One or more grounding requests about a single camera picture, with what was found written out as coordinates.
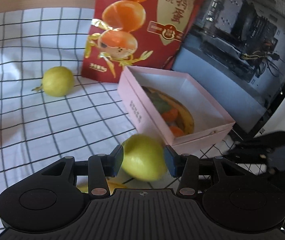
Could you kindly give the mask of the ripe banana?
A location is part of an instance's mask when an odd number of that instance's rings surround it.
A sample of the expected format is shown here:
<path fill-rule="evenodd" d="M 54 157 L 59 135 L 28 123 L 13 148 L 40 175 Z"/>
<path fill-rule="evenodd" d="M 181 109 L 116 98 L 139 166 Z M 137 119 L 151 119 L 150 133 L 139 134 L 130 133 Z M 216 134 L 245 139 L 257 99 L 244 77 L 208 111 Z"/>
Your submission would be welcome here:
<path fill-rule="evenodd" d="M 116 183 L 112 180 L 106 180 L 102 185 L 95 185 L 95 186 L 88 186 L 88 183 L 79 183 L 76 186 L 81 192 L 83 193 L 89 193 L 92 195 L 103 196 L 107 192 L 109 192 L 110 195 L 114 193 L 116 189 L 126 189 L 127 186 L 121 183 Z"/>

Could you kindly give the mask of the long spotted banana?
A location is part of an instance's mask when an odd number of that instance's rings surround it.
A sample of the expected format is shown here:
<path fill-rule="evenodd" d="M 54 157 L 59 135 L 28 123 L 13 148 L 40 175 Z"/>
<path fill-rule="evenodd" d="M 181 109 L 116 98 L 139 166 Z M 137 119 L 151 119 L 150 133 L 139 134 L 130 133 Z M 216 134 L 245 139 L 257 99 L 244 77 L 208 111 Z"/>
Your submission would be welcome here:
<path fill-rule="evenodd" d="M 161 92 L 160 90 L 142 86 L 144 92 L 150 98 L 150 95 L 152 93 L 157 93 L 159 96 L 167 101 L 172 107 L 175 107 L 178 109 L 178 117 L 175 120 L 175 122 L 166 122 L 166 124 L 169 126 L 177 126 L 180 129 L 182 129 L 185 133 L 185 135 L 193 134 L 194 133 L 194 119 L 187 107 L 185 107 L 182 103 L 180 103 L 178 100 L 174 99 L 173 97 L 169 96 L 168 94 L 165 94 L 164 92 Z"/>

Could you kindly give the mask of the large orange with leaf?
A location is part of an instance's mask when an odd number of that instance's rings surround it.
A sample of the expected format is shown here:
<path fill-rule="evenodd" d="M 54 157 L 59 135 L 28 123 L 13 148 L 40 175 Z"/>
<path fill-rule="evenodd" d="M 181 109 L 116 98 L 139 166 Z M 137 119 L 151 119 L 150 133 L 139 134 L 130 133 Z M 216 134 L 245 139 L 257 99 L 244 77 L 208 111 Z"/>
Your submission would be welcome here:
<path fill-rule="evenodd" d="M 152 93 L 150 95 L 150 100 L 165 122 L 175 122 L 178 117 L 178 109 L 172 107 L 157 93 Z"/>

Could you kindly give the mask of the yellow-green pear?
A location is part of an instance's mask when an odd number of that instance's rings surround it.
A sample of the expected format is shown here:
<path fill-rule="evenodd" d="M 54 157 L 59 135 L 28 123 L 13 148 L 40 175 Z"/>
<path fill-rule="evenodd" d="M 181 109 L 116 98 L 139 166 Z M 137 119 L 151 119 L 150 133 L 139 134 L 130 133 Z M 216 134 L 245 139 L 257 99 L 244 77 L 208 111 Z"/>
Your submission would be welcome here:
<path fill-rule="evenodd" d="M 63 97 L 74 88 L 74 76 L 70 69 L 58 66 L 48 69 L 42 78 L 40 86 L 32 91 L 44 91 L 45 94 L 53 97 Z"/>

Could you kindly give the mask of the pink open gift box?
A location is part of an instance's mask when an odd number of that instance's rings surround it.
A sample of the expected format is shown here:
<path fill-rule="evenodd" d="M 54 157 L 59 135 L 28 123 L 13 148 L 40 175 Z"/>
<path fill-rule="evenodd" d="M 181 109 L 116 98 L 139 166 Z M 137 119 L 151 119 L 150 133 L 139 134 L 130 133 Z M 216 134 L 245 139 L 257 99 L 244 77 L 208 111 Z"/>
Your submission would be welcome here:
<path fill-rule="evenodd" d="M 217 144 L 235 124 L 187 73 L 125 67 L 117 91 L 136 130 L 179 154 Z"/>

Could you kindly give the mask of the white grid tablecloth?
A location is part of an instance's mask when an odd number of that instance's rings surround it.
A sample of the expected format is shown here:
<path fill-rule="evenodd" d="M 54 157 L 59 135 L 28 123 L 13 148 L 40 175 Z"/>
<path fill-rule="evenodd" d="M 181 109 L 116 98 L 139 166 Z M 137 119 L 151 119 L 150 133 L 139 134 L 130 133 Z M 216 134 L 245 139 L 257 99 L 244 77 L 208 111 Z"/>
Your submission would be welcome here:
<path fill-rule="evenodd" d="M 108 154 L 136 132 L 117 85 L 81 76 L 93 14 L 80 8 L 0 13 L 0 193 L 62 157 Z M 73 73 L 69 94 L 32 91 L 58 66 Z"/>

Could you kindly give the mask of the glass-panel computer case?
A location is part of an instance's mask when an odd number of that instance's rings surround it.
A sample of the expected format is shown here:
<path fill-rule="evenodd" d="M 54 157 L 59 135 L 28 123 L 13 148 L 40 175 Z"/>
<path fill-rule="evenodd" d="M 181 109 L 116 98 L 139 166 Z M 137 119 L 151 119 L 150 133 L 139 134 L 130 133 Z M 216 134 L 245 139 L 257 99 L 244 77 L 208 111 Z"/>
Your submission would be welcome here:
<path fill-rule="evenodd" d="M 285 0 L 205 0 L 173 65 L 235 120 L 262 131 L 285 99 Z"/>

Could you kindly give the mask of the red printed gift bag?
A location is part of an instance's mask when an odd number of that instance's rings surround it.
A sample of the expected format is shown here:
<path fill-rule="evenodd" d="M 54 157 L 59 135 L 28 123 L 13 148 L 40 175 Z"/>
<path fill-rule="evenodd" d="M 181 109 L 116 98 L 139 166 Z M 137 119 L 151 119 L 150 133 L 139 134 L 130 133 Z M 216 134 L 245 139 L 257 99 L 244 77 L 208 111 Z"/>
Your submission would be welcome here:
<path fill-rule="evenodd" d="M 81 74 L 117 83 L 127 66 L 170 69 L 205 0 L 96 0 Z"/>

